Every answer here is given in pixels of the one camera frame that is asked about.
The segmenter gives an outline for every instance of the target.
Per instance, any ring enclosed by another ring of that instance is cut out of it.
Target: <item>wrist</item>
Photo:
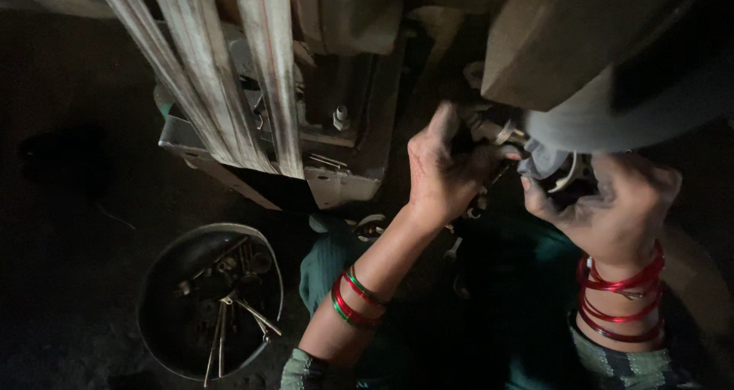
[[[405,225],[408,226],[408,229],[418,236],[436,235],[447,224],[441,219],[440,214],[427,211],[426,208],[414,203],[403,206],[400,214],[404,214]]]
[[[640,273],[655,258],[653,247],[646,247],[641,252],[629,254],[630,258],[615,263],[594,260],[594,266],[604,281],[622,281]]]

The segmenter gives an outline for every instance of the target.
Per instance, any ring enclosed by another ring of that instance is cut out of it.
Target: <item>metal bowl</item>
[[[202,226],[180,236],[168,245],[145,277],[138,310],[138,326],[143,342],[153,357],[177,375],[203,380],[214,338],[214,328],[202,328],[206,316],[216,315],[207,309],[207,301],[195,299],[195,294],[182,295],[179,284],[191,280],[218,259],[222,249],[238,236],[248,235],[255,252],[270,254],[270,271],[261,274],[261,285],[245,290],[248,302],[269,320],[280,320],[283,310],[283,277],[275,253],[260,231],[250,226],[218,223]],[[232,374],[247,366],[267,346],[255,319],[244,309],[235,311],[232,328],[227,333],[224,354],[224,374]],[[210,375],[211,380],[218,378]]]

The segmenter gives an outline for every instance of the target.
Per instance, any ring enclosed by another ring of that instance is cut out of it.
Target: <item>industrial machine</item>
[[[105,2],[158,76],[160,146],[266,208],[280,200],[244,172],[305,180],[321,209],[372,199],[401,96],[447,60],[464,80],[446,97],[484,103],[475,138],[524,147],[545,177],[565,163],[557,189],[583,154],[651,145],[734,104],[729,0]],[[512,115],[493,125],[496,112]]]

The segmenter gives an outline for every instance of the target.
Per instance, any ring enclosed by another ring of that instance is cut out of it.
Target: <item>hand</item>
[[[410,202],[415,221],[435,231],[461,216],[479,192],[482,181],[503,158],[517,156],[510,148],[479,145],[471,154],[451,155],[451,139],[459,130],[457,105],[439,104],[429,125],[408,142]]]
[[[619,281],[650,262],[682,179],[674,169],[630,154],[593,155],[592,167],[598,195],[579,198],[558,212],[537,181],[523,177],[525,207],[592,256],[605,280]]]

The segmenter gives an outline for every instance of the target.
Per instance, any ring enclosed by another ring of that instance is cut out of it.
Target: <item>bolt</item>
[[[339,105],[334,111],[334,127],[338,131],[345,131],[349,129],[349,113],[346,110],[346,106]]]

